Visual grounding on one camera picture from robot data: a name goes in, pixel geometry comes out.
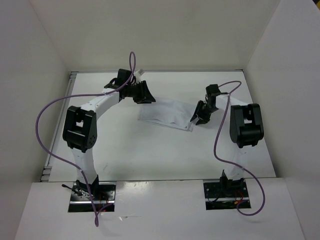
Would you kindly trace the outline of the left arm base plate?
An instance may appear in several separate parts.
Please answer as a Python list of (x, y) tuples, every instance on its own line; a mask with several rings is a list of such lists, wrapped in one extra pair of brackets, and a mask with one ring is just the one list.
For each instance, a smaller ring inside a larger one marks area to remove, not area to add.
[[(63, 184), (64, 188), (71, 190), (68, 212), (69, 213), (88, 213), (94, 212), (90, 195), (86, 190), (81, 189), (74, 182), (72, 187)], [(99, 182), (97, 192), (92, 195), (96, 211), (114, 212), (116, 199), (116, 182)]]

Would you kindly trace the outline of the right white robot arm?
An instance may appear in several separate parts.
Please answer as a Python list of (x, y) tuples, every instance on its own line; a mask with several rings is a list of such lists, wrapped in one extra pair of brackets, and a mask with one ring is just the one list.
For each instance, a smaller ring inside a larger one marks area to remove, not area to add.
[(190, 121), (197, 120), (196, 125), (207, 124), (210, 121), (211, 114), (217, 110), (224, 110), (224, 114), (214, 140), (214, 157), (222, 163), (230, 164), (242, 172), (247, 172), (256, 180), (257, 177), (252, 172), (247, 170), (243, 164), (238, 163), (238, 160), (241, 159), (240, 156), (235, 161), (220, 158), (217, 155), (217, 145), (227, 113), (230, 113), (229, 135), (231, 141), (237, 145), (239, 154), (245, 153), (246, 146), (256, 146), (264, 137), (263, 120), (259, 104), (243, 103), (236, 98), (232, 98), (227, 92), (213, 93), (208, 95), (205, 101), (200, 100), (197, 103)]

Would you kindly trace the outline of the white skirt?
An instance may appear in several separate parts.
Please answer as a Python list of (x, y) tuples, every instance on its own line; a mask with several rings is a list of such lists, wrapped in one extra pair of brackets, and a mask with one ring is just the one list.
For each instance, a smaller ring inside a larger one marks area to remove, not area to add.
[(138, 120), (173, 128), (186, 132), (192, 132), (194, 124), (190, 121), (196, 106), (194, 104), (157, 97), (156, 102), (143, 104), (140, 107)]

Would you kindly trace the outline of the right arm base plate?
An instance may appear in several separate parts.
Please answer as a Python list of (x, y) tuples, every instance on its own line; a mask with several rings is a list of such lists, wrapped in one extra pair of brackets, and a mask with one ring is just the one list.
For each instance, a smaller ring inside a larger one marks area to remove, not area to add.
[(204, 200), (207, 211), (250, 209), (251, 203), (246, 182), (243, 178), (232, 180), (220, 177), (219, 180), (203, 182)]

